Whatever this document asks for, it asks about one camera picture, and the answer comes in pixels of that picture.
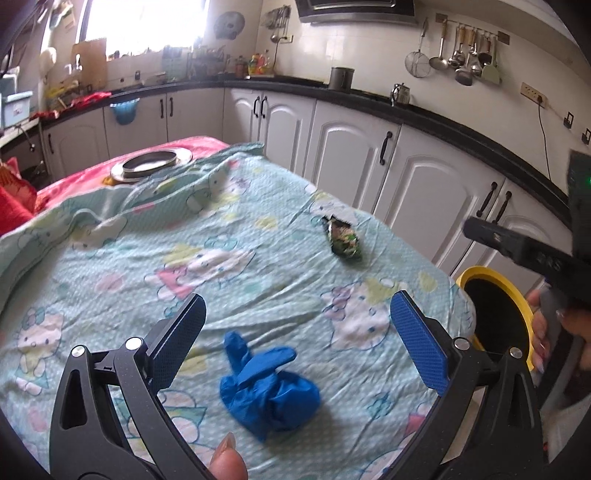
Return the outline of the right hand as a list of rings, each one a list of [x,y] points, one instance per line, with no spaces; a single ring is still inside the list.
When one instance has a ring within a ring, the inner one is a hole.
[[[543,373],[545,366],[551,355],[551,343],[548,338],[548,322],[540,311],[541,289],[533,290],[528,296],[527,301],[530,304],[534,316],[532,319],[533,348],[532,363],[537,372]],[[579,368],[582,371],[591,369],[590,360],[590,339],[591,339],[591,319],[590,313],[586,310],[567,309],[559,310],[557,318],[562,327],[573,336],[580,336],[584,341],[584,347],[581,353]]]

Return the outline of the left hand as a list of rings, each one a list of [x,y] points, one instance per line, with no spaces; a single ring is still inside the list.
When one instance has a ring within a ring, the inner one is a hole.
[[[228,432],[211,457],[208,470],[217,480],[247,480],[249,471],[236,450],[235,435]]]

